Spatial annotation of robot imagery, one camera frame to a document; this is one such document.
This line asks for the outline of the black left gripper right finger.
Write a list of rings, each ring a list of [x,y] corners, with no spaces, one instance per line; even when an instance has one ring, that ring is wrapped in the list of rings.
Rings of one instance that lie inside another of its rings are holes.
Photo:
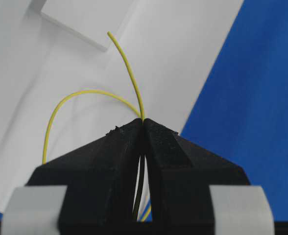
[[[144,120],[152,220],[162,224],[213,224],[210,185],[249,185],[239,165]]]

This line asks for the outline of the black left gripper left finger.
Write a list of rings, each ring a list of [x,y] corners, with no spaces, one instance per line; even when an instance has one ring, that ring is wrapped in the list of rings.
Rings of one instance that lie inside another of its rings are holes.
[[[133,219],[142,127],[136,118],[33,171],[27,186],[67,186],[60,227],[103,227]]]

